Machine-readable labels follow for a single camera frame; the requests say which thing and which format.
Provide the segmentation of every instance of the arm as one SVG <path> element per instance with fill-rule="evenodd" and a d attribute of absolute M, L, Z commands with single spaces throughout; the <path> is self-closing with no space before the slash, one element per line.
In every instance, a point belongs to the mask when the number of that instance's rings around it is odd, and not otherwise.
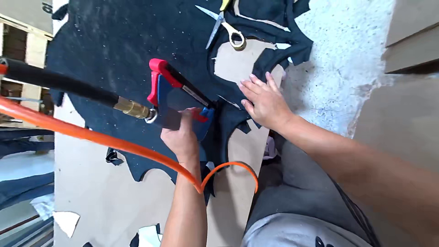
<path fill-rule="evenodd" d="M 288 108 L 273 78 L 241 81 L 252 118 L 305 151 L 343 189 L 406 229 L 424 245 L 439 244 L 439 175 L 334 134 Z"/>
<path fill-rule="evenodd" d="M 198 142 L 192 131 L 190 110 L 182 112 L 178 131 L 163 129 L 161 138 L 177 156 L 180 165 L 201 180 Z M 178 174 L 161 246 L 205 247 L 206 241 L 207 214 L 203 194 Z"/>

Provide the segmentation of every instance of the yellow scissor handle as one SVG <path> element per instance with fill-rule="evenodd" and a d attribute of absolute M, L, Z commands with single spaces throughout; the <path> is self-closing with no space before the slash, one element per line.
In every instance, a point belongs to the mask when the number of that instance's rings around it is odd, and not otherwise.
<path fill-rule="evenodd" d="M 237 51 L 242 51 L 247 44 L 244 35 L 242 35 L 241 32 L 230 26 L 230 24 L 227 22 L 222 22 L 221 24 L 223 25 L 223 27 L 227 29 L 227 32 L 229 33 L 229 41 L 230 44 L 233 46 L 233 48 Z M 233 41 L 232 39 L 233 35 L 239 36 L 239 38 L 241 39 L 241 41 L 238 44 L 235 44 L 235 42 Z"/>
<path fill-rule="evenodd" d="M 221 7 L 219 8 L 220 11 L 224 11 L 227 8 L 227 5 L 229 5 L 229 3 L 232 0 L 223 0 L 223 3 L 221 4 Z"/>

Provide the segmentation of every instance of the hose connector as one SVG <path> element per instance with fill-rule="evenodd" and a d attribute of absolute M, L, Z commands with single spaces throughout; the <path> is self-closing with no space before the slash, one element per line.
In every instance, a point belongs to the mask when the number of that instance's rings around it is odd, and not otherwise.
<path fill-rule="evenodd" d="M 139 119 L 152 118 L 154 114 L 148 107 L 120 96 L 113 108 Z"/>

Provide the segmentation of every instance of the right hand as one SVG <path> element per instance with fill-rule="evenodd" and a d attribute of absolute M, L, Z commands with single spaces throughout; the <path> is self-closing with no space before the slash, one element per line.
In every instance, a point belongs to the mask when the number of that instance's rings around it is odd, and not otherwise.
<path fill-rule="evenodd" d="M 271 74 L 267 72 L 265 76 L 267 84 L 253 74 L 250 75 L 250 80 L 241 80 L 239 89 L 251 101 L 243 99 L 241 104 L 257 123 L 279 132 L 279 129 L 295 115 L 285 102 Z"/>
<path fill-rule="evenodd" d="M 180 129 L 176 131 L 162 129 L 162 134 L 160 135 L 166 146 L 177 156 L 178 162 L 186 169 L 191 168 L 187 167 L 187 165 L 194 164 L 194 162 L 191 162 L 193 160 L 197 161 L 195 164 L 198 164 L 198 141 L 195 133 L 192 131 L 192 111 L 196 110 L 194 107 L 180 112 Z"/>

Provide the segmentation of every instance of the black hose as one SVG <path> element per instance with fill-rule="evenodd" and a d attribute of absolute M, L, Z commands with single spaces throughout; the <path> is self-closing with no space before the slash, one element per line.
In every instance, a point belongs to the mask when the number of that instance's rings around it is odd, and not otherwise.
<path fill-rule="evenodd" d="M 9 79 L 76 94 L 95 100 L 111 108 L 113 108 L 119 100 L 119 96 L 113 92 L 90 86 L 83 81 L 47 69 L 28 65 L 19 60 L 0 58 L 0 64 L 7 66 L 5 77 Z"/>

